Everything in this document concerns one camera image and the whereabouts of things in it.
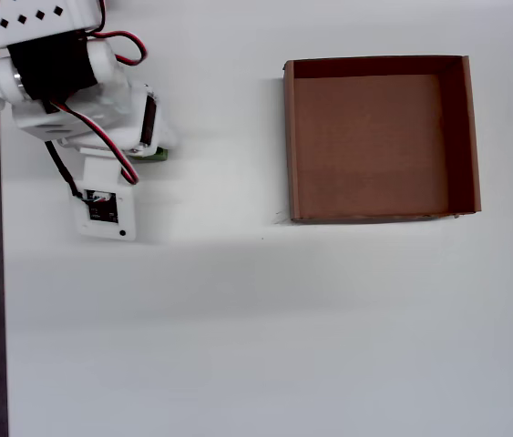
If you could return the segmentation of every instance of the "white mounting plate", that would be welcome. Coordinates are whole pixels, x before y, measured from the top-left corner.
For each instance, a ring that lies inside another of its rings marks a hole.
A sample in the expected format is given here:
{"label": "white mounting plate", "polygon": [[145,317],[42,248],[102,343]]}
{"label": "white mounting plate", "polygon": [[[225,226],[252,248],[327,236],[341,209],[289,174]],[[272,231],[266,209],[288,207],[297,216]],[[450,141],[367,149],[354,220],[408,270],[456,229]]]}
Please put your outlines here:
{"label": "white mounting plate", "polygon": [[77,181],[77,189],[114,193],[117,195],[118,224],[90,219],[86,203],[79,198],[71,197],[72,209],[77,230],[80,234],[102,239],[120,239],[134,241],[137,238],[137,224],[135,221],[135,197],[132,187],[125,185],[111,186],[108,183]]}
{"label": "white mounting plate", "polygon": [[0,48],[100,24],[98,0],[0,0]]}

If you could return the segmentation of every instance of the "open cardboard box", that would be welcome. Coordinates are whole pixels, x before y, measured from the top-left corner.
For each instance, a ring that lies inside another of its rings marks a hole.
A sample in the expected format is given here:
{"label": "open cardboard box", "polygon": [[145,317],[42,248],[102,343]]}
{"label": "open cardboard box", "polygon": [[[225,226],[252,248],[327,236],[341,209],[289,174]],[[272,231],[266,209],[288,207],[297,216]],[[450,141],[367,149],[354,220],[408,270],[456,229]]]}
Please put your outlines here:
{"label": "open cardboard box", "polygon": [[284,69],[294,221],[481,210],[468,57],[312,59]]}

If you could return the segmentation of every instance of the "red and black cable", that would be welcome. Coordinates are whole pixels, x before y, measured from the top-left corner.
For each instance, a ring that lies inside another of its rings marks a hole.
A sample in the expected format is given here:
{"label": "red and black cable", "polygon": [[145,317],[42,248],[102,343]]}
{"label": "red and black cable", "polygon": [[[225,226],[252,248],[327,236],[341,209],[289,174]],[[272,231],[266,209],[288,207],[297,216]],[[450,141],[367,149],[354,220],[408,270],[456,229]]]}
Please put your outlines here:
{"label": "red and black cable", "polygon": [[83,114],[80,114],[79,112],[74,111],[73,109],[70,109],[66,104],[57,103],[55,101],[52,102],[52,105],[55,107],[58,107],[64,112],[67,112],[68,114],[71,114],[72,116],[76,117],[80,121],[82,121],[86,126],[88,126],[92,131],[98,135],[100,139],[108,146],[112,154],[116,157],[120,165],[122,166],[121,174],[122,177],[130,184],[130,185],[137,185],[139,182],[139,174],[137,173],[137,170],[135,170],[128,161],[127,156],[124,154],[122,150],[118,148],[118,146],[110,139],[110,137],[107,135],[107,133],[104,131],[102,127],[100,127],[94,120],[86,117]]}

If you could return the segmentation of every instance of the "white plastic housing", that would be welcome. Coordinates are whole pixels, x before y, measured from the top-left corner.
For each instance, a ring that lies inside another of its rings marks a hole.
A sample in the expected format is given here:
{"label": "white plastic housing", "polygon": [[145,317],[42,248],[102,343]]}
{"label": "white plastic housing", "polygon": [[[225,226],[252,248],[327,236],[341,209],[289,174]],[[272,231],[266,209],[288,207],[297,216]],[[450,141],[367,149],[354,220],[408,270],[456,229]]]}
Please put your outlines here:
{"label": "white plastic housing", "polygon": [[0,0],[0,48],[94,28],[101,19],[98,0]]}
{"label": "white plastic housing", "polygon": [[102,239],[134,241],[137,238],[134,188],[119,183],[120,164],[110,152],[91,151],[84,164],[84,179],[77,180],[77,189],[116,195],[118,223],[90,219],[88,206],[80,199],[71,197],[77,231],[82,235]]}
{"label": "white plastic housing", "polygon": [[[132,111],[115,123],[109,124],[106,128],[106,132],[117,146],[125,150],[132,157],[144,158],[154,155],[157,147],[170,149],[176,146],[176,138],[165,122],[162,116],[161,104],[157,100],[157,112],[151,144],[148,147],[140,145],[145,108],[149,95],[152,96],[152,90],[149,86],[133,82],[131,86]],[[100,137],[89,131],[82,135],[68,136],[64,146],[74,147],[78,150],[82,150],[84,147],[108,150],[108,146]]]}

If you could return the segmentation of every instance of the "brown cardboard box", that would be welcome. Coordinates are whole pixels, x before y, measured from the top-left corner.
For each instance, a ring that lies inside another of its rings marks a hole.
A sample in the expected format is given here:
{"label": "brown cardboard box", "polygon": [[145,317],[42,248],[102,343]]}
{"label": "brown cardboard box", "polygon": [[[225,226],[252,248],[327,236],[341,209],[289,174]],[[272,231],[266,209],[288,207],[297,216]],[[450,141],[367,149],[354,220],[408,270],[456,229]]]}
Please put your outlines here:
{"label": "brown cardboard box", "polygon": [[481,210],[468,57],[312,59],[284,69],[294,221]]}

